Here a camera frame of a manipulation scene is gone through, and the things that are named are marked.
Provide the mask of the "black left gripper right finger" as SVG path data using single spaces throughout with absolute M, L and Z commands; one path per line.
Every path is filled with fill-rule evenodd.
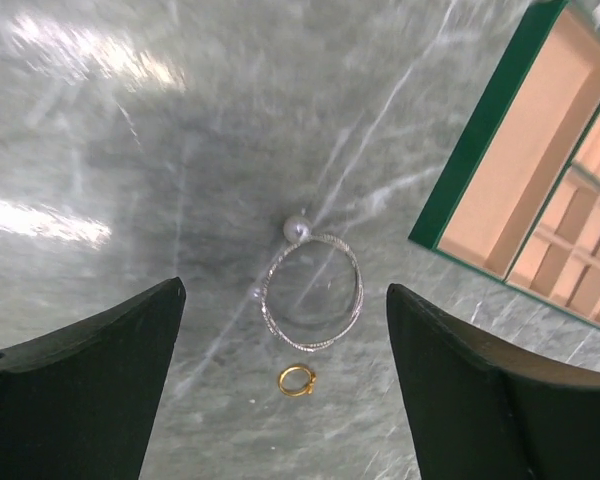
M 425 479 L 600 479 L 600 372 L 532 353 L 408 288 L 386 314 Z

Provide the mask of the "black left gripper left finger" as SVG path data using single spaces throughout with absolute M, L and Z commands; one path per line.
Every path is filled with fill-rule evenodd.
M 185 305 L 180 278 L 0 350 L 0 479 L 136 479 Z

